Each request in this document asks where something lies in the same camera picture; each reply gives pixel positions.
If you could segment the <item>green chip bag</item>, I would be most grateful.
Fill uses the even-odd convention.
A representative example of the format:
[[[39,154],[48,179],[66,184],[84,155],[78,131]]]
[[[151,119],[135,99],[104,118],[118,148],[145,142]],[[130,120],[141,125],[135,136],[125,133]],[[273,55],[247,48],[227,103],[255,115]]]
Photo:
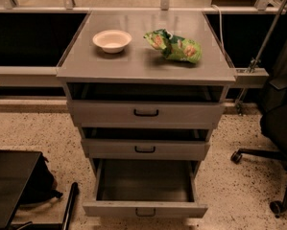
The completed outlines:
[[[203,54],[198,42],[171,34],[166,29],[145,33],[144,38],[168,60],[187,61],[196,64]]]

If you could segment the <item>grey bottom drawer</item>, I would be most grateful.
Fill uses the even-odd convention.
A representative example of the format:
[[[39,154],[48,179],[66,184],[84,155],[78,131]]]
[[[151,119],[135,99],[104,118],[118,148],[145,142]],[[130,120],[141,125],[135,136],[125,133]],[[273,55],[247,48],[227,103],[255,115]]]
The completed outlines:
[[[91,217],[201,218],[194,164],[178,160],[103,159],[94,193],[83,204]]]

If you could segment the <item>black backpack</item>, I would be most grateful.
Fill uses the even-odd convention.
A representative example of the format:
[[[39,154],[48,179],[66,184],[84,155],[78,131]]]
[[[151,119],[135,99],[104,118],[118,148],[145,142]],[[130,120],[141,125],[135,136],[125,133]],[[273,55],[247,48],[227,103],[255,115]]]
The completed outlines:
[[[49,171],[47,162],[48,159],[40,155],[20,198],[21,204],[37,204],[62,197],[62,193],[57,190],[58,182]]]

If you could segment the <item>grey drawer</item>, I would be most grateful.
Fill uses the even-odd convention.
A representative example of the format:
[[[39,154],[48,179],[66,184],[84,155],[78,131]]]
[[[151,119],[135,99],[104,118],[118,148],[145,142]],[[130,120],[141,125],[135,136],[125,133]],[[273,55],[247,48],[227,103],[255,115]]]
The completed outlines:
[[[194,164],[178,160],[103,159],[94,193],[83,204],[91,217],[201,218]]]
[[[224,106],[218,86],[69,82],[68,107],[82,127],[205,128]]]
[[[205,159],[210,144],[204,129],[83,127],[82,146],[90,158]]]

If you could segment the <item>white bowl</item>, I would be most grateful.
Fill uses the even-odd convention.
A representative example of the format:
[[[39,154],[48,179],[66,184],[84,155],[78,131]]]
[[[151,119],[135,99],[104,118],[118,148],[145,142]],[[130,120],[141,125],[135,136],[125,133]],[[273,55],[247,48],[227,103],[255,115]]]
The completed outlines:
[[[117,54],[131,43],[132,36],[120,30],[106,30],[94,35],[92,41],[105,53]]]

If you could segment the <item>black office chair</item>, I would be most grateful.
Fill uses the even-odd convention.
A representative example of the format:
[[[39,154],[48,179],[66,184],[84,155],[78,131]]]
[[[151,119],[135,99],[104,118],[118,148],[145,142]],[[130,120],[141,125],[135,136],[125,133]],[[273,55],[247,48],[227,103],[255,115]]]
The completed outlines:
[[[230,160],[238,164],[243,154],[270,158],[282,161],[287,171],[287,39],[263,87],[261,107],[261,133],[272,141],[276,151],[239,149],[231,155]],[[287,211],[287,186],[284,198],[272,201],[270,209],[277,218]]]

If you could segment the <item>grey drawer cabinet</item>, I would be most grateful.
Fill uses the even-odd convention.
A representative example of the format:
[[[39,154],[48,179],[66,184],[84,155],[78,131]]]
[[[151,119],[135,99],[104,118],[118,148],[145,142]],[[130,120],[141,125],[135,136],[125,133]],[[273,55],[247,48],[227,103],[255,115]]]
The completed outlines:
[[[201,60],[192,64],[165,59],[153,49],[144,34],[165,28],[169,32],[198,41],[203,49]],[[120,30],[132,36],[131,43],[117,54],[105,53],[92,38],[99,32]],[[199,11],[92,11],[57,73],[67,98],[69,82],[140,83],[165,85],[218,86],[224,105],[226,93],[235,82],[220,46],[205,16]],[[209,142],[212,131],[208,132]],[[109,158],[89,158],[97,171],[100,161]]]

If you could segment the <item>grey top drawer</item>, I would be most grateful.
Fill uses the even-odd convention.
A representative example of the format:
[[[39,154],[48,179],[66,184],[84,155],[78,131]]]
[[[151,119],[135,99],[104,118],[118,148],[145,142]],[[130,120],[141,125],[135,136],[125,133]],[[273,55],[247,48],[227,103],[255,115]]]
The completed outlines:
[[[68,107],[82,127],[205,128],[224,106],[218,86],[69,82]]]

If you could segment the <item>grey middle drawer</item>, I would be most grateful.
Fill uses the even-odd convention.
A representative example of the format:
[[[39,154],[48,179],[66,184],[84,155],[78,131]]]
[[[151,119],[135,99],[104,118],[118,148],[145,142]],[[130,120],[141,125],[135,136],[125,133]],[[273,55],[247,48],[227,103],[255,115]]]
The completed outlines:
[[[204,129],[83,127],[82,146],[90,158],[205,159],[210,144]]]

